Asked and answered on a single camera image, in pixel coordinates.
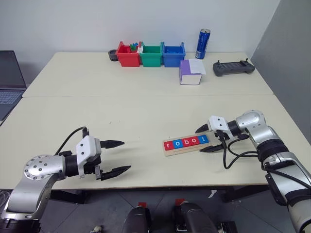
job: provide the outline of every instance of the blue bin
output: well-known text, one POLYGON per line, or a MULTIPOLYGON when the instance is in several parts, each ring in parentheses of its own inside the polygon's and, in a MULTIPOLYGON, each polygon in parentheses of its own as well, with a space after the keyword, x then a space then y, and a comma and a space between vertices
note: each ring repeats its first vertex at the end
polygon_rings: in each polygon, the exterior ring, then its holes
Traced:
POLYGON ((181 60, 185 58, 184 42, 180 46, 165 46, 162 44, 163 63, 165 67, 179 67, 181 60))

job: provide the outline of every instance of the red bin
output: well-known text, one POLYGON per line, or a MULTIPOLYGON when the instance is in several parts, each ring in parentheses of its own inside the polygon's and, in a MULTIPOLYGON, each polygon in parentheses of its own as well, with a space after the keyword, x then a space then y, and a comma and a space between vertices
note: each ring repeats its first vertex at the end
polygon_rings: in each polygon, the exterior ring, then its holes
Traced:
POLYGON ((141 42, 139 42, 138 46, 136 46, 135 51, 131 51, 131 47, 129 45, 124 45, 121 41, 119 43, 119 47, 116 51, 116 55, 118 60, 123 67, 138 67, 140 66, 140 57, 137 52, 137 48, 140 47, 141 42))

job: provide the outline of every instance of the table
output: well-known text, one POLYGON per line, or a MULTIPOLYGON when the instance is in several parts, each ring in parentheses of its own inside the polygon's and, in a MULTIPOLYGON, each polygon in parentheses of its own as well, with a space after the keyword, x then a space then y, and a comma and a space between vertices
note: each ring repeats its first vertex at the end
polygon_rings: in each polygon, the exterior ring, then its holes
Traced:
MULTIPOLYGON (((230 121, 249 109, 263 111, 267 123, 311 171, 310 145, 274 95, 23 98, 0 127, 0 187, 14 188, 27 160, 54 154, 68 134, 83 125, 101 140, 125 142, 103 150, 104 171, 132 167, 106 181, 96 181, 94 174, 71 177, 57 182, 55 189, 266 184, 265 172, 255 158, 241 158, 225 170, 222 152, 194 151, 171 157, 163 153, 163 140, 193 134, 210 115, 230 121)), ((73 150, 80 139, 78 133, 64 150, 73 150)), ((233 149, 243 152, 253 146, 245 141, 233 149)))
MULTIPOLYGON (((186 59, 194 58, 187 53, 186 59)), ((23 97, 52 96, 189 96, 272 94, 255 70, 252 74, 215 76, 212 65, 245 60, 244 52, 207 53, 206 75, 199 86, 179 85, 177 67, 121 67, 105 53, 58 52, 23 97)))

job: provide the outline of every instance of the blue letter block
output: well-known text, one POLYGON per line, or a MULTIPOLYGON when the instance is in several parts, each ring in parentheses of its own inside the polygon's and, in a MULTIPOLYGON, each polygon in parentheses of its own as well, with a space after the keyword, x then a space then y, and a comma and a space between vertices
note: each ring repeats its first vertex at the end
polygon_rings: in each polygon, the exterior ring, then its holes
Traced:
POLYGON ((200 140, 200 144, 208 142, 208 138, 207 138, 206 135, 201 135, 201 136, 198 136, 198 137, 199 137, 199 140, 200 140))
POLYGON ((174 140, 174 141, 173 141, 173 145, 174 145, 174 148, 175 148, 175 149, 178 149, 178 148, 182 148, 182 147, 183 147, 183 144, 182 144, 182 142, 181 142, 180 139, 174 140))

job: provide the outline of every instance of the paper note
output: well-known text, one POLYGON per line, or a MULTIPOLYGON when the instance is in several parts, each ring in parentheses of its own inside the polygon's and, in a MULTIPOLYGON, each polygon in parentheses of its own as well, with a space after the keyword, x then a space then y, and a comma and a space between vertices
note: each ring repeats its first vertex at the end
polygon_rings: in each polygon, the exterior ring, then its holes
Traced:
POLYGON ((217 190, 212 190, 210 193, 210 196, 208 198, 212 198, 216 192, 217 192, 217 190))
POLYGON ((206 74, 203 62, 199 59, 189 59, 191 74, 206 74))
POLYGON ((137 53, 142 53, 142 51, 143 51, 143 46, 137 48, 137 53))

